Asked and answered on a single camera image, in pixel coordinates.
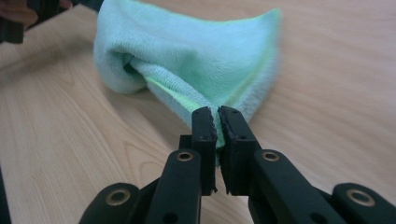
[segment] tabletop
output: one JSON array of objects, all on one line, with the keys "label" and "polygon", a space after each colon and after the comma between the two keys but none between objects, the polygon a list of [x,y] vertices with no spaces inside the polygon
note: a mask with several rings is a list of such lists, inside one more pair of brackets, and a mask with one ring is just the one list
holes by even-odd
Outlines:
[{"label": "tabletop", "polygon": [[[396,2],[149,0],[215,21],[279,7],[281,65],[250,121],[315,187],[354,182],[396,204]],[[159,177],[191,130],[149,91],[109,90],[96,14],[75,7],[0,45],[0,164],[13,223],[78,223],[104,187]],[[201,223],[252,223],[246,197],[202,201]]]}]

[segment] wooden table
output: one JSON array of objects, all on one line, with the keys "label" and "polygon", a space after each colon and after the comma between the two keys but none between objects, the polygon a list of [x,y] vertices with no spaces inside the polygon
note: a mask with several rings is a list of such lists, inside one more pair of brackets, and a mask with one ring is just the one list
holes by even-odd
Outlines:
[{"label": "wooden table", "polygon": [[[395,1],[152,0],[210,20],[280,7],[281,70],[250,122],[327,192],[355,182],[396,204]],[[161,175],[190,133],[149,92],[107,89],[92,62],[96,16],[75,7],[0,46],[0,162],[13,223],[78,223],[99,190]],[[203,198],[202,223],[251,223],[247,199]]]}]

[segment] wood grain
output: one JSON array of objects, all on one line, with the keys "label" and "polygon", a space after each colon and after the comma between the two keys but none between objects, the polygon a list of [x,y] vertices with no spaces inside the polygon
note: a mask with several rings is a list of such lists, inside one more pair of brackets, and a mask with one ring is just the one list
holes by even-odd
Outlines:
[{"label": "wood grain", "polygon": [[[207,20],[284,14],[281,70],[250,122],[314,186],[356,182],[396,204],[396,2],[150,0]],[[116,94],[92,62],[95,13],[75,7],[0,45],[0,164],[13,223],[78,223],[102,188],[161,175],[190,130],[149,91]],[[203,198],[201,223],[251,223],[247,199]]]}]

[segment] towel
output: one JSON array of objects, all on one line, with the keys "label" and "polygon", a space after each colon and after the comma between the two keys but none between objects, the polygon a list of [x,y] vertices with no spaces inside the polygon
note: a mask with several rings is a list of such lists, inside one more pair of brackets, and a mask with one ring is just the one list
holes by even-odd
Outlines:
[{"label": "towel", "polygon": [[224,145],[217,110],[227,105],[250,120],[278,68],[280,10],[235,21],[205,21],[134,0],[105,0],[94,59],[113,91],[145,88],[191,126],[209,106]]}]

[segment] cloth fold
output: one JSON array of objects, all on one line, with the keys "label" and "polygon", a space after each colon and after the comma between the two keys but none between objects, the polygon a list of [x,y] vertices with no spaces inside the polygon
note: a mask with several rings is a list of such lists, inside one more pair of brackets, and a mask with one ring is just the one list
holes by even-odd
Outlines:
[{"label": "cloth fold", "polygon": [[191,126],[191,112],[209,106],[223,145],[218,107],[250,120],[276,77],[280,10],[251,19],[205,21],[133,0],[105,0],[94,59],[113,91],[148,87]]}]

